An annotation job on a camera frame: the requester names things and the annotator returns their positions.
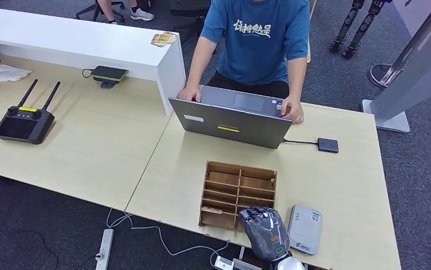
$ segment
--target white sneaker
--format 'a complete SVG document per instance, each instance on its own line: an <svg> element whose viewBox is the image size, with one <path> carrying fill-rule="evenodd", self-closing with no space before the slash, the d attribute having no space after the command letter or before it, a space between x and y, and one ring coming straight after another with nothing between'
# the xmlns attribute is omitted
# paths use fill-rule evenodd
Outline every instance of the white sneaker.
<svg viewBox="0 0 431 270"><path fill-rule="evenodd" d="M143 21L150 21L152 19L154 19L154 15L143 11L142 9L138 8L138 10L136 12L133 12L131 10L131 19L133 20L143 20Z"/></svg>

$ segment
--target black robotic glove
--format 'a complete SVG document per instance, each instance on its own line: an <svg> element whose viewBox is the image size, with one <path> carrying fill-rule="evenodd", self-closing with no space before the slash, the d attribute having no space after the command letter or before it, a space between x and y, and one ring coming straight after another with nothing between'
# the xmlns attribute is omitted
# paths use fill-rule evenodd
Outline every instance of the black robotic glove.
<svg viewBox="0 0 431 270"><path fill-rule="evenodd" d="M290 239L277 211L268 207L250 207L242 210L239 218L257 257L273 262L287 255Z"/></svg>

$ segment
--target tissue paper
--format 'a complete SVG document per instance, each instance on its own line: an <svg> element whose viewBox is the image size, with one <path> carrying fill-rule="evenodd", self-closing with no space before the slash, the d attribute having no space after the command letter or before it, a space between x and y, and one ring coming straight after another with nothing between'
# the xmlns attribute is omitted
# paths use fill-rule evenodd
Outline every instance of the tissue paper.
<svg viewBox="0 0 431 270"><path fill-rule="evenodd" d="M16 81L26 77L30 74L31 70L18 69L13 66L0 65L0 82L8 80Z"/></svg>

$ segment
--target laptop touchpad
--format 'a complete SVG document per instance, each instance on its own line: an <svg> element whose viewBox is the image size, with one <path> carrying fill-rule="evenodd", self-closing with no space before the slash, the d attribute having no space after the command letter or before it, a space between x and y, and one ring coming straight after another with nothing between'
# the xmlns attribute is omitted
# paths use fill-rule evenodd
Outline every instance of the laptop touchpad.
<svg viewBox="0 0 431 270"><path fill-rule="evenodd" d="M237 94L234 101L234 107L251 111L262 111L263 98L248 94Z"/></svg>

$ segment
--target white desk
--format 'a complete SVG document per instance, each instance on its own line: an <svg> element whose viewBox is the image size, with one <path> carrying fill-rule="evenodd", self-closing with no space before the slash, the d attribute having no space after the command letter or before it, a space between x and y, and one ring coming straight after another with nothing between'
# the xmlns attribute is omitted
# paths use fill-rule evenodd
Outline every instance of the white desk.
<svg viewBox="0 0 431 270"><path fill-rule="evenodd" d="M55 125L41 145L0 139L0 176L124 210L169 120L154 82L127 78L104 91L79 69L4 57L33 72L0 83L0 120L38 79L26 106L48 110Z"/></svg>
<svg viewBox="0 0 431 270"><path fill-rule="evenodd" d="M80 69L127 69L129 77L157 83L169 115L167 98L183 88L186 73L179 38L163 48L150 44L162 32L0 9L1 54Z"/></svg>
<svg viewBox="0 0 431 270"><path fill-rule="evenodd" d="M334 270L400 270L376 126L372 115L304 104L305 122L289 140L337 139L340 153L313 145L278 150L185 132L172 116L126 211L250 246L243 231L198 226L208 160L277 171L275 208L288 224L294 204L321 211L317 255L294 255Z"/></svg>

